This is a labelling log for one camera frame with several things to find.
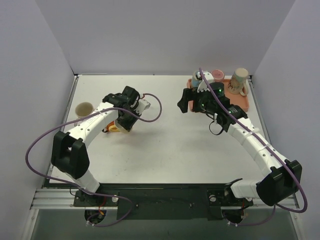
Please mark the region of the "orange mug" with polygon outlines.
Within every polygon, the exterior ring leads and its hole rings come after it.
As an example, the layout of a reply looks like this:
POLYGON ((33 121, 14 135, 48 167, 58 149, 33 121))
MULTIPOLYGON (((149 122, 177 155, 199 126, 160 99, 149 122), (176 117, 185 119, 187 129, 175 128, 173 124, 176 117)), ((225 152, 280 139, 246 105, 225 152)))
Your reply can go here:
POLYGON ((108 132, 109 132, 109 128, 110 128, 112 125, 113 125, 112 123, 108 124, 105 128, 102 129, 102 132, 103 132, 103 133, 108 133, 108 132))

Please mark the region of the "cream floral mug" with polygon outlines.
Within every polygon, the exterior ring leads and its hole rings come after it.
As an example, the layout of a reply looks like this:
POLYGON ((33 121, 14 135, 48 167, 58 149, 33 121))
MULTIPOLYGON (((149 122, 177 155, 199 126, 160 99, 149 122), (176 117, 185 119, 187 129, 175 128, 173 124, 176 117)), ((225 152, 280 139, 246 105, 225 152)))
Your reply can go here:
POLYGON ((95 107, 90 102, 81 102, 75 107, 75 115, 78 119, 90 115, 95 110, 95 107))

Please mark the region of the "pink cartoon mug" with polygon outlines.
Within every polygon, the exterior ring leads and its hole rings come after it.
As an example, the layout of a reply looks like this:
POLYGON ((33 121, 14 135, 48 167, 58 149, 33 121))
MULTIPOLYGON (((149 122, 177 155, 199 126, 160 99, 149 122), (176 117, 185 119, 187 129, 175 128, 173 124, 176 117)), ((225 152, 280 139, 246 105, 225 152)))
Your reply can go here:
POLYGON ((213 80, 215 82, 222 82, 225 79, 225 74, 222 70, 215 69, 211 71, 211 75, 213 76, 213 80))

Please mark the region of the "yellow mug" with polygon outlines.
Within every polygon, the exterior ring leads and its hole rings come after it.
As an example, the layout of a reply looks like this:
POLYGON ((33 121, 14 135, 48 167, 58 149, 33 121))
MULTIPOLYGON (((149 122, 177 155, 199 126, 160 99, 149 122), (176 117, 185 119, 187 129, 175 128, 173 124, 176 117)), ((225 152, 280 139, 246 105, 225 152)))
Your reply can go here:
POLYGON ((128 130, 128 129, 124 128, 123 126, 121 126, 117 120, 109 123, 106 128, 109 132, 121 132, 121 133, 127 134, 131 131, 130 129, 128 130))

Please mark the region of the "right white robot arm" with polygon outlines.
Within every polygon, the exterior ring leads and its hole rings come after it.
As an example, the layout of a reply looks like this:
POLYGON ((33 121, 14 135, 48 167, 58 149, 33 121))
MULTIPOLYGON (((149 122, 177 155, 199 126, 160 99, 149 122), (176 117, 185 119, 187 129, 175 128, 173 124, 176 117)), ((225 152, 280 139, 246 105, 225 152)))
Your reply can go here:
POLYGON ((289 161, 266 141, 246 112, 225 96, 222 83, 211 83, 210 86, 213 92, 184 88, 177 106, 186 113, 192 102, 193 112, 215 116, 215 122, 240 143, 263 175, 261 180, 234 181, 223 192, 224 201, 234 205, 242 198, 259 198, 273 206, 296 193, 302 175, 301 164, 297 160, 289 161))

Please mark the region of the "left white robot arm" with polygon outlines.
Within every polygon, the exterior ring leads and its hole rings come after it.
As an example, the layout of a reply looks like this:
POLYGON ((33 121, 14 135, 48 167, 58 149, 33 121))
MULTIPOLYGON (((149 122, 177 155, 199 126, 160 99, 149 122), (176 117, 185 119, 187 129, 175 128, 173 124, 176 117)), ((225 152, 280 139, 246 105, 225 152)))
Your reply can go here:
POLYGON ((100 183, 89 170, 87 147, 111 122, 130 132, 137 121, 135 116, 141 116, 136 112, 139 99, 139 92, 126 86, 121 93, 105 96, 93 111, 95 116, 83 120, 68 132, 59 131, 54 135, 51 164, 87 190, 85 200, 92 206, 102 202, 103 193, 98 190, 100 183))

